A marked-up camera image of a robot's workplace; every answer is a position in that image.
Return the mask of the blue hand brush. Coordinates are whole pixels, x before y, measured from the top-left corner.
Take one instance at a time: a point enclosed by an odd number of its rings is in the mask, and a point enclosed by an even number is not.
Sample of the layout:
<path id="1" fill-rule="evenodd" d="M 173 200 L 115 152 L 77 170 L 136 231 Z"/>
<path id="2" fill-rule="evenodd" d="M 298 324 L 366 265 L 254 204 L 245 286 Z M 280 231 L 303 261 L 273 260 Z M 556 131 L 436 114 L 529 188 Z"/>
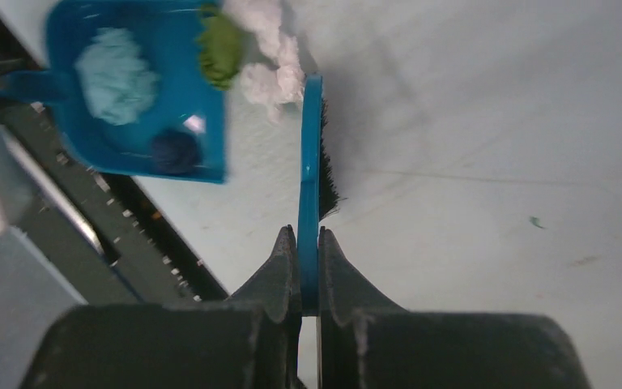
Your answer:
<path id="1" fill-rule="evenodd" d="M 300 196 L 297 222 L 297 254 L 300 269 L 302 314 L 318 312 L 318 253 L 320 231 L 321 128 L 323 78 L 306 78 L 300 128 Z"/>

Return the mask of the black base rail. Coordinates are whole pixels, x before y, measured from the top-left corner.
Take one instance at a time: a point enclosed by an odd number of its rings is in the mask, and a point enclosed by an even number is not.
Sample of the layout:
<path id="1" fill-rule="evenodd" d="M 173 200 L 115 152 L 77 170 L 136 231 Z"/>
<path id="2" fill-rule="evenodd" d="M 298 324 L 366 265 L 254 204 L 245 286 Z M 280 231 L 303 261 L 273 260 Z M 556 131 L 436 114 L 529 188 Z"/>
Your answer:
<path id="1" fill-rule="evenodd" d="M 63 1 L 45 23 L 49 67 L 32 59 L 6 38 L 0 22 L 0 58 L 12 62 L 0 76 L 0 97 L 45 106 L 42 126 L 23 109 L 5 113 L 15 136 L 41 163 L 62 192 L 87 217 L 101 241 L 100 262 L 111 278 L 102 302 L 157 303 L 223 300 L 225 289 L 198 261 L 166 218 L 138 188 L 134 178 L 192 186 L 221 183 L 225 174 L 224 94 L 200 75 L 196 37 L 202 31 L 198 4 L 192 1 Z M 153 105 L 134 122 L 113 126 L 94 118 L 82 89 L 76 62 L 103 28 L 124 28 L 158 75 Z M 185 176 L 158 173 L 151 142 L 185 122 L 202 119 L 196 135 L 203 161 Z"/>

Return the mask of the light blue scrap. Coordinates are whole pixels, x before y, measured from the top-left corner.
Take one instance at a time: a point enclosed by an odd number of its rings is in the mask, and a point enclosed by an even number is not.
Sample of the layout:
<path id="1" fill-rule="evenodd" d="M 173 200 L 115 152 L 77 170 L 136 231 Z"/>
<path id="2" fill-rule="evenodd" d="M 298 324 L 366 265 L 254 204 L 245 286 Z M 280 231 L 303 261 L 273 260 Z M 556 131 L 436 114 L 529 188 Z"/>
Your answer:
<path id="1" fill-rule="evenodd" d="M 154 105 L 160 78 L 126 28 L 99 28 L 75 70 L 94 118 L 124 126 Z"/>

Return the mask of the blue plastic dustpan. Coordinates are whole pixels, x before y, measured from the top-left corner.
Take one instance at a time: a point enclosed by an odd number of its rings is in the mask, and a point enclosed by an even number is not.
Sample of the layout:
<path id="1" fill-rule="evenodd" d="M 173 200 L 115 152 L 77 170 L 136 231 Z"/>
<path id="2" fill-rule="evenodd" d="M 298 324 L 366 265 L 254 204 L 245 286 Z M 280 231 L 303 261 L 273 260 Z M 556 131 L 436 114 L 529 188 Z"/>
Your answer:
<path id="1" fill-rule="evenodd" d="M 104 173 L 221 183 L 224 94 L 198 69 L 198 1 L 61 1 L 49 66 L 0 58 L 0 97 L 50 107 L 62 142 Z"/>

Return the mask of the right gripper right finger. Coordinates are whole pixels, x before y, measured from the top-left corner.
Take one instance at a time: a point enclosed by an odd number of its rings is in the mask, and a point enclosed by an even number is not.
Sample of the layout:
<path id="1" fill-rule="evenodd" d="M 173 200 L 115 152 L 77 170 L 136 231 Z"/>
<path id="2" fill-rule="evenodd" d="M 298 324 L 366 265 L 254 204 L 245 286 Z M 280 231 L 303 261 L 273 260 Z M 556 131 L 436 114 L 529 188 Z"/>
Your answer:
<path id="1" fill-rule="evenodd" d="M 322 227 L 318 238 L 319 310 L 340 327 L 356 310 L 403 312 L 347 259 L 333 231 Z"/>

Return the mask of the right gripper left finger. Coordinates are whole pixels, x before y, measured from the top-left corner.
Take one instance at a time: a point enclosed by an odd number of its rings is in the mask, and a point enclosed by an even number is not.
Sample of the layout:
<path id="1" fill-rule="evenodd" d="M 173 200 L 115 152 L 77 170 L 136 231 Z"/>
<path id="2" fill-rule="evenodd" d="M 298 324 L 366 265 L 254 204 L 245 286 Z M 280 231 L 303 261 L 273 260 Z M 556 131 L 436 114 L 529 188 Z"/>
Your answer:
<path id="1" fill-rule="evenodd" d="M 228 301 L 260 304 L 274 323 L 298 316 L 298 254 L 291 225 L 280 229 L 269 258 Z"/>

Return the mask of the dark blue ball scrap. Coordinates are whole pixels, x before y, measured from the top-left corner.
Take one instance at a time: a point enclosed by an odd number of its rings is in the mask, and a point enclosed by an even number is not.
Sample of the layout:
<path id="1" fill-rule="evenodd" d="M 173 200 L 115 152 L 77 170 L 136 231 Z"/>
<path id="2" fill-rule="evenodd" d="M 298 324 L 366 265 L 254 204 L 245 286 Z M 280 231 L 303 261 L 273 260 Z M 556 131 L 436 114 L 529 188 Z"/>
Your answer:
<path id="1" fill-rule="evenodd" d="M 198 138 L 178 130 L 166 130 L 151 141 L 151 159 L 164 174 L 181 175 L 193 172 L 203 162 Z"/>

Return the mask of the green paper scrap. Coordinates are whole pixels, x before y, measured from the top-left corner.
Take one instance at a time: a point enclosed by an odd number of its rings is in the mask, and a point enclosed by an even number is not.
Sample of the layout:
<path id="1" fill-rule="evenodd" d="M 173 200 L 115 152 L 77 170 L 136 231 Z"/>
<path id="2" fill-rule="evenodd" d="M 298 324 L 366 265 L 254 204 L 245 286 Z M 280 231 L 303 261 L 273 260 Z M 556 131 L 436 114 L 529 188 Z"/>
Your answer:
<path id="1" fill-rule="evenodd" d="M 203 27 L 196 38 L 198 68 L 213 88 L 227 91 L 241 69 L 244 33 L 213 3 L 202 4 L 197 14 Z"/>

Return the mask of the white paper scrap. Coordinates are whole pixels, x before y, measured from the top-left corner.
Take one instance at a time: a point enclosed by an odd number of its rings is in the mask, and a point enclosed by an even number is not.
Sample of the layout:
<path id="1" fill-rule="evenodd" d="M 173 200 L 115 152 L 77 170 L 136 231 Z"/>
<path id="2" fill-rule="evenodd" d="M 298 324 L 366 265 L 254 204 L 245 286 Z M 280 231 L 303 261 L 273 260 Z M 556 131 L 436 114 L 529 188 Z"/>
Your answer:
<path id="1" fill-rule="evenodd" d="M 240 28 L 253 35 L 266 59 L 242 67 L 241 90 L 250 103 L 264 106 L 268 118 L 277 122 L 284 105 L 302 105 L 306 79 L 297 39 L 283 31 L 282 3 L 226 1 L 223 10 Z"/>

